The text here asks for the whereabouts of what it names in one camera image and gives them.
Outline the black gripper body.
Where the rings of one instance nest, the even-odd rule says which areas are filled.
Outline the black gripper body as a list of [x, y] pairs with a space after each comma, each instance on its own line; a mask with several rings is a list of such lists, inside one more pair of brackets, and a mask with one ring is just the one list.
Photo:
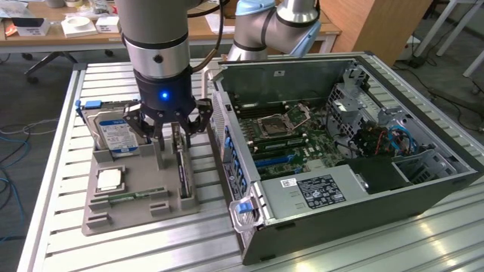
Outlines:
[[145, 78], [135, 70], [140, 93], [141, 111], [151, 118], [187, 118], [196, 107], [192, 94], [192, 68], [187, 67], [173, 77]]

